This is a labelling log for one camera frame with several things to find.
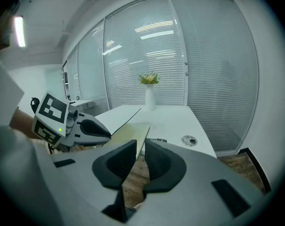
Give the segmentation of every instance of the black rubber grip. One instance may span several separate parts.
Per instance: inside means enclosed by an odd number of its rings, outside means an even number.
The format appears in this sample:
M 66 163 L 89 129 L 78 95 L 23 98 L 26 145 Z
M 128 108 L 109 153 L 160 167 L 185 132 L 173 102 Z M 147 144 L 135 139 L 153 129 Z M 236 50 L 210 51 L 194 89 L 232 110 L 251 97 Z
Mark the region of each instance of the black rubber grip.
M 98 157 L 92 171 L 100 183 L 107 188 L 119 190 L 136 161 L 136 140 Z
M 80 129 L 85 135 L 95 136 L 95 137 L 107 137 L 111 139 L 110 132 L 105 131 L 98 124 L 94 123 L 91 120 L 83 120 L 81 122 Z
M 170 191 L 184 177 L 185 161 L 176 153 L 159 146 L 150 139 L 145 140 L 145 148 L 150 183 L 144 187 L 144 195 Z

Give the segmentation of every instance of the black slot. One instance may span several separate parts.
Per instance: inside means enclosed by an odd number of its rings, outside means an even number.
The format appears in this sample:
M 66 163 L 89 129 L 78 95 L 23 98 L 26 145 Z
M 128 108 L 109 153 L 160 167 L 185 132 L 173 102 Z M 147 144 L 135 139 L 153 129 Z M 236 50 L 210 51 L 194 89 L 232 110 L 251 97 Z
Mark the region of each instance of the black slot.
M 104 130 L 98 124 L 90 120 L 83 120 L 80 129 L 85 135 L 111 138 L 110 132 Z
M 136 162 L 136 140 L 98 157 L 92 171 L 103 187 L 119 190 Z
M 63 161 L 56 161 L 54 162 L 55 167 L 60 168 L 60 167 L 64 167 L 70 164 L 75 163 L 75 161 L 73 159 L 66 159 Z
M 239 193 L 224 179 L 212 182 L 217 193 L 223 199 L 234 217 L 250 208 Z
M 161 147 L 150 139 L 145 140 L 145 160 L 149 168 L 150 183 L 143 194 L 163 193 L 173 189 L 184 177 L 186 164 L 182 157 Z

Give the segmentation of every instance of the ceiling light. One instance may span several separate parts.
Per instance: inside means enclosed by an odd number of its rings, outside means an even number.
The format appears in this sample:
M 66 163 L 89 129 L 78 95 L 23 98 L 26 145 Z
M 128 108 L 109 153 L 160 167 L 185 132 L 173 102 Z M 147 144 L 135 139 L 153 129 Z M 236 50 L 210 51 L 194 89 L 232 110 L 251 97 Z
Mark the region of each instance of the ceiling light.
M 118 48 L 121 48 L 121 47 L 122 47 L 121 45 L 115 46 L 115 47 L 107 50 L 106 52 L 104 52 L 103 55 L 106 55 L 106 54 L 108 54 L 108 53 L 110 53 L 110 52 L 112 52 L 112 51 L 114 51 L 114 50 L 116 50 Z
M 141 37 L 142 40 L 148 39 L 148 38 L 152 38 L 152 37 L 157 37 L 157 36 L 161 36 L 161 35 L 167 35 L 167 34 L 173 34 L 174 30 L 169 30 L 169 31 L 163 31 L 163 32 L 155 32 L 155 33 L 151 33 L 148 35 L 144 35 Z
M 171 25 L 173 25 L 172 20 L 171 21 L 165 21 L 165 22 L 159 22 L 159 23 L 145 25 L 145 26 L 142 26 L 140 28 L 137 28 L 137 29 L 135 29 L 135 32 L 142 32 L 142 31 L 149 30 L 152 28 L 157 28 L 157 27 L 162 27 L 162 26 L 171 26 Z
M 19 47 L 25 47 L 24 41 L 24 18 L 15 17 L 15 32 Z

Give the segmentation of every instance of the glass wall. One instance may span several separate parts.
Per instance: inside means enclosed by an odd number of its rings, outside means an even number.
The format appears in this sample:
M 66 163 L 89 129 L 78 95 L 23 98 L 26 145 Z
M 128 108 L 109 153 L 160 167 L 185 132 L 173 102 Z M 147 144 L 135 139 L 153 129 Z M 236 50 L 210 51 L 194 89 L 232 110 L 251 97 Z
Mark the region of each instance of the glass wall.
M 216 152 L 235 151 L 257 99 L 258 64 L 249 28 L 231 0 L 172 2 L 188 57 L 188 106 Z
M 67 70 L 68 90 L 71 100 L 75 100 L 77 99 L 77 97 L 81 99 L 80 90 L 79 90 L 77 57 L 78 57 L 78 46 L 68 56 L 67 62 L 64 66 L 66 67 Z
M 105 20 L 104 66 L 112 108 L 143 105 L 139 75 L 157 72 L 157 105 L 183 105 L 183 52 L 167 0 L 143 0 Z
M 79 42 L 78 74 L 82 100 L 93 100 L 96 114 L 109 110 L 103 68 L 103 21 Z

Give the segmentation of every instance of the white table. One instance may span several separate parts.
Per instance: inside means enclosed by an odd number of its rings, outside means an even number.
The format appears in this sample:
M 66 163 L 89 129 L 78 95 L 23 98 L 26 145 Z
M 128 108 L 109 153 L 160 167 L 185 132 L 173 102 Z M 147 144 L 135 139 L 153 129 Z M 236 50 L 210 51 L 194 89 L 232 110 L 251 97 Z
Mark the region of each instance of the white table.
M 84 105 L 84 104 L 93 102 L 93 100 L 72 100 L 71 102 L 74 102 L 71 104 L 73 106 L 80 106 L 80 105 Z
M 126 122 L 145 124 L 150 126 L 147 138 L 165 139 L 168 143 L 216 158 L 206 133 L 188 106 L 158 105 L 156 110 L 146 111 L 143 105 L 122 105 L 96 118 L 109 127 L 111 133 Z M 195 137 L 197 145 L 190 147 L 183 144 L 181 138 L 186 135 Z

